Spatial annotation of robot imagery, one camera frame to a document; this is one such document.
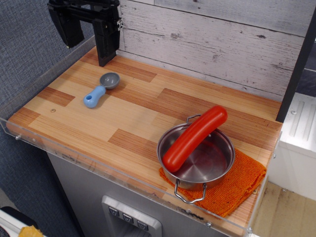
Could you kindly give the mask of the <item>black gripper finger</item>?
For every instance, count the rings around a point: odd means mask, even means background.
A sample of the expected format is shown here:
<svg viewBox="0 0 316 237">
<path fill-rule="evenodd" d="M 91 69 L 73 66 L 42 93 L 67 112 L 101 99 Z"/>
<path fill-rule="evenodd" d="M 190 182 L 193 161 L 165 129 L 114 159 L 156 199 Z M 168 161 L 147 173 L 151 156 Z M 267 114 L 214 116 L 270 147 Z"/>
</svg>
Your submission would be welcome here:
<svg viewBox="0 0 316 237">
<path fill-rule="evenodd" d="M 120 31 L 117 21 L 93 21 L 94 36 L 99 66 L 104 67 L 117 54 L 119 49 Z"/>
<path fill-rule="evenodd" d="M 49 9 L 49 13 L 62 41 L 68 48 L 75 47 L 82 42 L 80 20 L 69 11 Z"/>
</svg>

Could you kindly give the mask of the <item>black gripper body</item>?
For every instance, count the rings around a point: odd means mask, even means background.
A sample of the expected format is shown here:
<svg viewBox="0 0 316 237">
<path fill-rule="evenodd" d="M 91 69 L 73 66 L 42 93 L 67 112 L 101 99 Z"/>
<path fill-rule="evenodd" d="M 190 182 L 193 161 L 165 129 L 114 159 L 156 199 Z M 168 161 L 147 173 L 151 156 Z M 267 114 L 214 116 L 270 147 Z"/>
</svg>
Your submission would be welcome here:
<svg viewBox="0 0 316 237">
<path fill-rule="evenodd" d="M 94 20 L 117 21 L 120 31 L 123 24 L 118 12 L 119 5 L 118 0 L 50 0 L 47 7 L 69 11 L 76 19 L 88 23 Z"/>
</svg>

